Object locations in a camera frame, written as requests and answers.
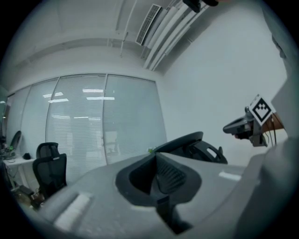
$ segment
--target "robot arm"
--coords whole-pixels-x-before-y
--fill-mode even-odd
[[[269,104],[257,95],[251,104],[245,107],[245,115],[224,126],[223,132],[249,139],[253,147],[268,146],[263,136],[263,125],[272,115]]]

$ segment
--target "window blind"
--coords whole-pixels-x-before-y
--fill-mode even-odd
[[[146,154],[165,143],[156,83],[108,75],[103,129],[108,164]]]
[[[52,95],[46,141],[67,154],[67,183],[106,165],[102,146],[102,106],[106,75],[61,77]]]
[[[30,86],[23,88],[14,94],[7,121],[6,142],[8,145],[10,145],[15,133],[21,129],[23,110],[29,90]]]
[[[5,137],[7,132],[7,121],[8,121],[9,111],[13,101],[14,101],[14,94],[7,98],[7,103],[5,106],[4,118],[2,123],[2,135]]]
[[[37,147],[45,142],[46,120],[50,100],[57,79],[31,86],[24,107],[21,131],[21,142],[24,153],[30,153],[31,158],[36,158]]]

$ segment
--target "gray plastic surface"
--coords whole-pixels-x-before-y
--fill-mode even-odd
[[[220,206],[238,183],[236,180],[219,176],[219,173],[241,176],[245,169],[239,166],[187,159],[168,153],[162,154],[192,168],[202,178],[201,187],[192,201],[176,206],[181,219],[191,225],[197,225]]]
[[[164,153],[174,161],[196,170],[202,186],[193,200],[177,206],[182,220],[196,225],[215,210],[233,190],[237,181],[219,177],[219,173],[241,175],[244,168],[187,159]],[[117,190],[115,178],[124,167],[147,155],[134,157],[94,169],[51,197],[40,210],[50,222],[67,208],[79,193],[91,194],[91,202],[72,232],[89,238],[171,238],[175,234],[156,213],[154,207],[131,205]]]
[[[202,235],[209,239],[234,238],[237,223],[242,215],[250,197],[259,184],[258,174],[263,164],[264,155],[256,155],[251,158],[243,172],[241,180],[231,193],[218,205],[213,212],[192,230],[181,235],[181,239],[197,238]]]

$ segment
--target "ceiling pipe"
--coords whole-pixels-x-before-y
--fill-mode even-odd
[[[171,8],[177,0],[171,0],[166,9]]]
[[[149,44],[147,47],[149,49],[152,49],[155,42],[157,41],[158,37],[161,35],[163,30],[165,29],[166,25],[170,22],[170,20],[173,18],[173,16],[177,13],[178,9],[175,7],[171,7],[162,22],[160,23],[159,27],[156,29],[153,37],[151,38]]]
[[[179,1],[179,2],[177,2],[177,4],[175,5],[175,7],[176,7],[176,8],[181,8],[183,4],[184,4],[183,1]]]
[[[167,36],[167,34],[169,33],[169,31],[172,29],[172,27],[174,26],[174,24],[177,23],[177,21],[183,16],[183,14],[185,13],[185,11],[188,9],[188,6],[186,4],[184,4],[173,16],[173,18],[169,21],[169,23],[166,25],[165,29],[163,30],[163,32],[160,34],[160,36],[158,37],[157,41],[155,42],[152,50],[149,53],[148,58],[145,61],[144,64],[144,68],[147,68],[151,59],[153,58],[155,52],[157,51],[158,47],[161,45],[162,41],[164,40],[164,38]]]
[[[161,55],[165,52],[166,48],[169,46],[169,44],[174,40],[175,36],[184,28],[184,26],[195,16],[195,12],[191,11],[174,29],[174,31],[170,34],[170,36],[167,38],[167,40],[162,45],[161,49],[158,51],[156,57],[154,58],[152,64],[150,65],[149,69],[153,70],[156,63],[160,59]]]
[[[170,34],[170,36],[168,37],[168,39],[165,41],[165,43],[163,44],[163,46],[161,47],[161,49],[159,50],[159,52],[157,53],[155,59],[153,60],[151,66],[150,66],[150,70],[155,70],[157,65],[161,62],[161,60],[164,58],[165,55],[167,55],[170,50],[168,50],[168,47],[171,46],[171,48],[174,47],[174,45],[172,45],[172,41],[177,41],[178,42],[178,37],[182,37],[183,35],[180,36],[180,32],[187,32],[187,29],[190,28],[191,24],[199,17],[201,16],[204,12],[205,12],[206,8],[205,6],[203,6],[201,8],[201,11],[199,13],[195,13],[193,11],[191,11],[181,22],[180,24],[174,29],[174,31]]]
[[[122,57],[122,48],[123,48],[123,44],[124,44],[124,42],[125,42],[125,40],[126,40],[126,37],[127,37],[127,35],[128,35],[128,32],[127,32],[127,30],[128,30],[128,25],[129,25],[129,22],[130,22],[130,19],[131,19],[131,16],[132,16],[132,13],[133,13],[133,11],[134,11],[134,8],[135,8],[135,6],[136,6],[137,1],[138,1],[138,0],[135,0],[135,2],[134,2],[134,5],[133,5],[133,7],[132,7],[132,9],[131,9],[129,18],[128,18],[128,20],[127,20],[127,24],[126,24],[125,31],[124,31],[124,33],[123,33],[122,42],[121,42],[121,54],[120,54],[121,57]]]

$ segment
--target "black handle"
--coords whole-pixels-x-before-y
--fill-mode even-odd
[[[200,141],[194,144],[193,147],[196,148],[196,153],[198,153],[201,157],[206,159],[206,161],[224,164],[228,163],[223,154],[207,142]],[[217,156],[213,157],[213,155],[209,153],[208,149],[214,151],[217,154]]]

